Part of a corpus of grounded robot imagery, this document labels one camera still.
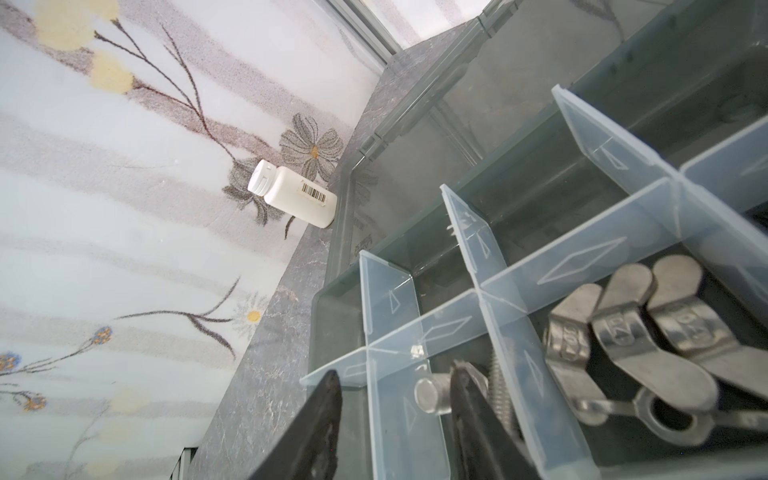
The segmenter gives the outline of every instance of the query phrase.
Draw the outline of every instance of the barcode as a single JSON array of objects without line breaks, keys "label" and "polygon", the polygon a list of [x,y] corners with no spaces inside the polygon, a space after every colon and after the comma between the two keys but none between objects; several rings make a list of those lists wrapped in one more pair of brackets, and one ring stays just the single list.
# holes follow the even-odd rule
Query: barcode
[{"label": "barcode", "polygon": [[307,184],[304,184],[304,186],[301,187],[301,191],[304,192],[305,194],[309,194],[309,196],[312,198],[316,198],[317,200],[320,200],[321,203],[326,202],[326,195],[323,192],[319,190],[315,190],[314,188],[310,187]]}]

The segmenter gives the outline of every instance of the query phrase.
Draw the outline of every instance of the metal hardware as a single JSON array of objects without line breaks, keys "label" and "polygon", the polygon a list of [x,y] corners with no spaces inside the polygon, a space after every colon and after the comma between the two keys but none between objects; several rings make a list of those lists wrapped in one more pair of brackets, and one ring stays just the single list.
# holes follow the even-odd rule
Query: metal hardware
[{"label": "metal hardware", "polygon": [[[582,285],[549,313],[549,325],[542,338],[545,361],[569,400],[605,400],[605,394],[586,370],[591,354],[589,318],[602,291],[594,283]],[[585,425],[602,425],[608,420],[604,413],[572,410]]]},{"label": "metal hardware", "polygon": [[574,408],[581,412],[636,417],[660,439],[681,446],[701,445],[709,438],[715,425],[768,432],[768,412],[752,410],[692,414],[691,422],[685,430],[671,429],[654,414],[654,401],[657,398],[648,388],[641,387],[632,402],[576,399]]},{"label": "metal hardware", "polygon": [[[488,379],[469,362],[458,360],[454,362],[455,368],[462,367],[472,377],[472,380],[480,389],[480,393],[488,398]],[[413,388],[416,405],[424,413],[445,415],[451,412],[451,374],[433,373],[432,376],[416,381]]]},{"label": "metal hardware", "polygon": [[518,417],[515,407],[512,406],[512,398],[507,391],[507,383],[502,375],[502,365],[498,361],[496,351],[491,354],[491,379],[488,382],[488,403],[499,422],[504,426],[509,436],[520,436]]},{"label": "metal hardware", "polygon": [[685,255],[654,264],[658,282],[648,313],[682,356],[737,388],[768,400],[768,352],[744,346],[725,322],[696,297],[703,270]]},{"label": "metal hardware", "polygon": [[640,306],[654,291],[654,276],[639,263],[611,276],[592,328],[608,358],[629,376],[683,412],[706,412],[717,404],[717,383],[706,370],[660,349],[643,324]]}]

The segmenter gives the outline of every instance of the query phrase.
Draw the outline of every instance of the wall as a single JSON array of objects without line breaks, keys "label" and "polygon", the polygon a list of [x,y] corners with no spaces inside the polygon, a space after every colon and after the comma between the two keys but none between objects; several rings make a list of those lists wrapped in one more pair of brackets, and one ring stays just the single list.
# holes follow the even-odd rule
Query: wall
[{"label": "wall", "polygon": [[490,0],[361,0],[403,48],[480,15]]},{"label": "wall", "polygon": [[381,67],[310,0],[0,0],[0,478],[168,478]]}]

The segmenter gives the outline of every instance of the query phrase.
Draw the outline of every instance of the gray flower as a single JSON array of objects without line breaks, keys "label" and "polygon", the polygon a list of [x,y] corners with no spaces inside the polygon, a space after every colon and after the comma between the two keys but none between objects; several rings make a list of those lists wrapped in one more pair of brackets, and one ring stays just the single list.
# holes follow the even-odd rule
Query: gray flower
[{"label": "gray flower", "polygon": [[256,221],[264,226],[270,219],[279,220],[282,218],[283,212],[267,205],[262,197],[248,191],[248,181],[258,163],[258,158],[235,160],[232,163],[232,170],[230,170],[230,184],[222,188],[221,191],[229,198],[236,200],[241,210],[253,202],[256,205]]},{"label": "gray flower", "polygon": [[624,29],[621,27],[619,19],[616,17],[611,3],[608,0],[571,0],[571,4],[589,15],[602,18],[614,25],[619,34],[619,41],[624,43]]},{"label": "gray flower", "polygon": [[379,178],[371,170],[370,165],[363,169],[355,169],[352,175],[355,182],[355,204],[363,206],[371,201],[370,187],[379,184]]},{"label": "gray flower", "polygon": [[315,180],[317,174],[330,180],[336,162],[344,149],[344,142],[336,130],[330,129],[319,136],[317,122],[312,117],[293,116],[293,130],[280,135],[280,153],[288,164],[301,165],[301,174]]}]

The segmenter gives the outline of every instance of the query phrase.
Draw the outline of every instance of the clear plastic organizer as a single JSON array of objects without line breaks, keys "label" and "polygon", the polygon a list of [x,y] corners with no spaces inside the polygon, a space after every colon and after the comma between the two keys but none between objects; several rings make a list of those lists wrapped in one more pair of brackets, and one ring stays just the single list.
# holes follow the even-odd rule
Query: clear plastic organizer
[{"label": "clear plastic organizer", "polygon": [[367,387],[374,478],[451,478],[441,420],[416,406],[413,390],[431,375],[430,357],[487,333],[542,478],[746,479],[768,472],[765,443],[706,457],[598,467],[531,322],[581,284],[682,244],[768,328],[768,237],[739,214],[768,200],[766,119],[678,171],[570,91],[556,86],[552,93],[581,151],[629,196],[508,266],[488,222],[443,185],[474,288],[420,315],[411,274],[361,252],[366,345],[301,383],[315,385],[336,369],[343,386]]}]

